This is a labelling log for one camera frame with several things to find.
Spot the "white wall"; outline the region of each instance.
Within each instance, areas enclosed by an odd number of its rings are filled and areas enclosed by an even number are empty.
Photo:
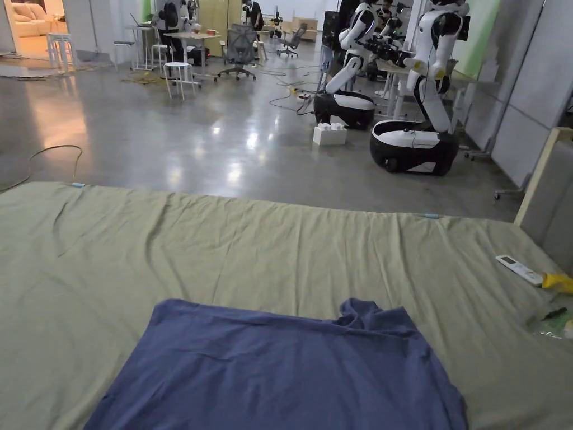
[[[64,15],[64,4],[62,0],[44,0],[46,12],[50,15]]]
[[[573,2],[545,3],[504,115],[493,160],[518,186],[533,172],[573,89]]]
[[[278,12],[285,21],[291,21],[293,15],[299,18],[318,20],[318,30],[322,30],[324,24],[324,12],[327,10],[337,11],[336,5],[340,0],[258,0],[261,10],[266,15],[274,13],[274,7],[278,6]]]
[[[96,37],[93,34],[89,0],[63,0],[68,30],[78,51],[97,52],[96,38],[100,53],[113,52],[114,31],[109,0],[92,0],[93,20]]]
[[[503,106],[511,95],[521,61],[544,0],[503,0],[492,30],[490,42],[499,47],[498,85],[480,85],[471,107],[466,132],[481,148],[494,138],[494,129],[503,115]]]
[[[108,1],[111,11],[111,31],[113,32],[114,40],[134,40],[132,30],[127,26],[135,24],[130,16],[130,13],[137,20],[141,20],[143,12],[142,0],[102,0]],[[117,61],[119,63],[129,61],[129,52],[126,49],[119,49],[117,51]]]
[[[14,51],[14,39],[12,39],[10,21],[8,21],[8,14],[6,13],[6,4],[0,2],[0,52]]]

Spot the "polished gray floor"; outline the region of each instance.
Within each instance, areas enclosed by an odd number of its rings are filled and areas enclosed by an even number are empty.
[[[368,132],[350,132],[345,147],[313,145],[313,115],[297,116],[269,101],[289,93],[279,80],[316,88],[317,68],[297,67],[318,64],[318,45],[301,46],[298,59],[278,58],[272,54],[276,47],[266,45],[270,74],[255,70],[256,82],[208,80],[195,96],[187,88],[185,101],[170,100],[164,85],[122,82],[125,68],[47,81],[0,79],[0,184],[25,177],[34,152],[77,144],[84,155],[76,181],[88,184],[337,209],[514,218],[519,202],[493,199],[494,189],[511,187],[494,164],[459,157],[443,178],[392,175],[372,161]],[[213,71],[222,67],[210,65]],[[359,79],[357,87],[369,93],[380,85]],[[293,97],[275,103],[299,106]],[[32,180],[70,182],[75,156],[74,149],[42,154],[33,162]]]

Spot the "green bed sheet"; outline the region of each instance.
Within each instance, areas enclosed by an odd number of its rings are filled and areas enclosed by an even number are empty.
[[[0,428],[81,428],[162,300],[335,318],[349,297],[406,308],[472,428],[571,428],[573,341],[524,329],[545,296],[505,253],[558,270],[503,222],[18,187],[0,195]]]

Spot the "doorway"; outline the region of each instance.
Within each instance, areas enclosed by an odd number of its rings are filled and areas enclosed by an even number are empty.
[[[48,59],[48,33],[67,33],[62,0],[5,0],[16,52],[22,57]]]

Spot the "black wheel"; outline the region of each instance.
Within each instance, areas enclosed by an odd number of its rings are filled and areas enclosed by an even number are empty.
[[[447,165],[436,165],[432,173],[436,176],[445,176],[450,171]]]
[[[389,158],[386,161],[386,171],[389,173],[396,173],[398,171],[398,160]]]

